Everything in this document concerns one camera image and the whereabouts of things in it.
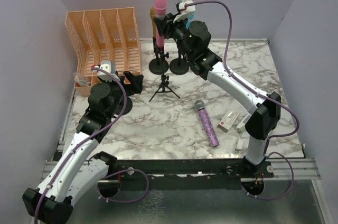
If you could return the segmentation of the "clear plastic bag of parts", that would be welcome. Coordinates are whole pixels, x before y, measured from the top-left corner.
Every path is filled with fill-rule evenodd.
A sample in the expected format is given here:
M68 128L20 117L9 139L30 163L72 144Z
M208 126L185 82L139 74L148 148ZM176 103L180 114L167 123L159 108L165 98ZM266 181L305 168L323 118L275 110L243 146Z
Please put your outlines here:
M83 73L74 73L74 82L76 82L81 87L86 87L91 85L91 80L85 76Z

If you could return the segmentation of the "white red small box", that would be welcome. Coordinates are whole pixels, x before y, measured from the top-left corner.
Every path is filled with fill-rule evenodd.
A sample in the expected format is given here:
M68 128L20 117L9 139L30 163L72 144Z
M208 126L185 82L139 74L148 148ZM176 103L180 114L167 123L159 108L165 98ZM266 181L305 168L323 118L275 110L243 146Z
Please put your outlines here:
M239 116L239 113L237 111L234 111L231 108L228 109L228 111L219 121L217 128L227 133L231 129L232 125L234 124L238 116Z

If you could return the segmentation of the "pink microphone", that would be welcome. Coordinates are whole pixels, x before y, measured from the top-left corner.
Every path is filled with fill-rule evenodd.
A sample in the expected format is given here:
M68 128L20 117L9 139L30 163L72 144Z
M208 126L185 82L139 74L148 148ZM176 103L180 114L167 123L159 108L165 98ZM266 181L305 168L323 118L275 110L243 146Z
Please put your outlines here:
M167 0L155 0L154 1L155 8L155 18L154 23L156 25L156 44L162 49L164 47L164 37L161 36L162 32L162 20L165 18L166 10L167 10Z

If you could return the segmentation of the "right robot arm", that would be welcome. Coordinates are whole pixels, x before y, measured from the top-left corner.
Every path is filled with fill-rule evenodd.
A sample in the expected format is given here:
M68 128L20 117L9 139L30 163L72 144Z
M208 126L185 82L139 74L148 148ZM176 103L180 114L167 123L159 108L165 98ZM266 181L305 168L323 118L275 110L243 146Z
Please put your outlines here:
M223 60L208 48L211 33L204 22L193 21L187 26L185 20L174 19L171 13L154 18L159 35L175 41L196 75L225 90L245 107L251 115L245 124L250 136L245 160L253 166L260 165L265 160L268 136L280 120L280 95L268 94L226 70Z

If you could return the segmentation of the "orange plastic file organizer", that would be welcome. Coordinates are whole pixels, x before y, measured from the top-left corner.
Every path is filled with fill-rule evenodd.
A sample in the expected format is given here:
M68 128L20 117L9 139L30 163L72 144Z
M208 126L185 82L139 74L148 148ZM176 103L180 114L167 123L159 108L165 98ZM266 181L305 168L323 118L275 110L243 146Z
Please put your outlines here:
M99 83L91 67L102 60L114 61L119 76L124 71L142 74L141 44L133 7L68 12L65 25L78 59L76 72L91 80L86 87L74 83L80 96L89 96L91 87Z

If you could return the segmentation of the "purple glitter microphone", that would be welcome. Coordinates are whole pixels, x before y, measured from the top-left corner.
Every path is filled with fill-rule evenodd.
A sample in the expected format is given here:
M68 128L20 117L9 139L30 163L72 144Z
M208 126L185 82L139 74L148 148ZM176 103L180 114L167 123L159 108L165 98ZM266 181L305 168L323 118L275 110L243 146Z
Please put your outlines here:
M209 114L205 108L205 103L202 100L197 100L194 103L194 107L199 114L199 118L201 120L201 123L203 125L204 131L206 133L206 136L209 140L211 147L219 146L219 141L212 126L212 123L210 121Z

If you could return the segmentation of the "black mic stand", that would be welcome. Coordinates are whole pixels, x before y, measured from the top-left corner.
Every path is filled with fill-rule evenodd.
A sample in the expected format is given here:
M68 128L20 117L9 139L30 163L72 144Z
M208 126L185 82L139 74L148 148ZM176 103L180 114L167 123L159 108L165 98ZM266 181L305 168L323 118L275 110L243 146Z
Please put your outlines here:
M169 68L175 75L183 75L189 71L189 64L180 50L178 50L178 57L169 63Z
M121 113L123 106L124 106L124 100L122 100L120 104L118 105L117 110L115 112L116 116L118 116ZM123 112L123 115L128 114L132 110L132 107L133 107L133 102L129 97L127 97L126 107Z
M153 50L155 58L149 63L149 70L155 75L165 74L169 69L169 63L166 61L168 54L164 53L164 48L160 48L157 45L156 37L153 37Z

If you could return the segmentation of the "gold microphone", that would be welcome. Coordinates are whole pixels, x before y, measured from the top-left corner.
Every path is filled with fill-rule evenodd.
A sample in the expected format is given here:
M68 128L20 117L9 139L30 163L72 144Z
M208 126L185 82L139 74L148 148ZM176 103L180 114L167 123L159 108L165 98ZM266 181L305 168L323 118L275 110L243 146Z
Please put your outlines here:
M154 22L154 17L156 16L156 14L155 14L154 7L151 7L149 15L151 17L151 22L152 22L153 38L155 39L156 38L156 24Z

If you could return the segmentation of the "white charger adapter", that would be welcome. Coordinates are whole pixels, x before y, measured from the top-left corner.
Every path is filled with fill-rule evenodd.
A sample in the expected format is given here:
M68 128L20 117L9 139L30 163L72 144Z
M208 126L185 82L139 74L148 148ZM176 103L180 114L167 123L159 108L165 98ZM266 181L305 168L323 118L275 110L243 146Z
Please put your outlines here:
M236 131L241 134L243 133L246 129L245 129L245 125L247 123L247 121L250 119L251 115L250 114L246 114L245 117L239 122L239 124L236 126Z

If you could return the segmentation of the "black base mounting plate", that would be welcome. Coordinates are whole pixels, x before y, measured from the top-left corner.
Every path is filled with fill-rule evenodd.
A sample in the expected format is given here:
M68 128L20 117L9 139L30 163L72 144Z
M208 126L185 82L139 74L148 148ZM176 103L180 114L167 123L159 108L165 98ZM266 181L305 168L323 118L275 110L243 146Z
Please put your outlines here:
M187 160L118 160L100 152L89 159L108 165L111 178L102 179L103 190L208 190L241 189L241 179L272 178L272 165L264 160L258 166L241 158Z

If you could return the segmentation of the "black mini tripod stand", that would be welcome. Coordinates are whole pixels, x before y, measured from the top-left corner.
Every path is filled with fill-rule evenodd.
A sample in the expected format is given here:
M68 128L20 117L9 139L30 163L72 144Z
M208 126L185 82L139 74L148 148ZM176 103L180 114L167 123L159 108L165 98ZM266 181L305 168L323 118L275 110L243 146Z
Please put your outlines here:
M153 98L157 95L157 94L162 94L162 93L173 93L177 98L180 98L179 95L177 93L175 93L170 87L169 87L169 76L167 76L166 74L162 74L161 76L161 83L159 84L158 89L154 92L154 94L152 95L152 97L150 98L149 102L151 102L153 100Z

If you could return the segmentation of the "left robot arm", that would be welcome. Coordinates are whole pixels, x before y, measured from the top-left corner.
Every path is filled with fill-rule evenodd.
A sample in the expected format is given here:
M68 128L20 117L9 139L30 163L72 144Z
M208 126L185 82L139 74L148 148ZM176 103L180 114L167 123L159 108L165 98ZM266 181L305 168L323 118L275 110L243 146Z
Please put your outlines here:
M80 171L111 126L133 107L130 95L142 90L142 76L125 72L136 89L125 88L107 65L96 70L100 83L91 88L88 108L79 121L71 143L50 174L35 188L28 188L22 199L35 223L66 223L79 199L109 171L116 169L116 158L101 152L93 163Z

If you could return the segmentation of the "blue microphone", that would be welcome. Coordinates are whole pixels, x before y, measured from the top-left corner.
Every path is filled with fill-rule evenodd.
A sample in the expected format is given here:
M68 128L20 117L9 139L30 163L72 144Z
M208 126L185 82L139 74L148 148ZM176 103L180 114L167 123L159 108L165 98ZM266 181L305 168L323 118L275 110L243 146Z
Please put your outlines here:
M187 29L189 28L191 22L193 21L194 14L195 14L195 11L193 11L193 12L188 11L188 12L186 13L186 15L185 15L185 16L186 16L186 19L187 19L187 23L186 23L186 28L187 28Z

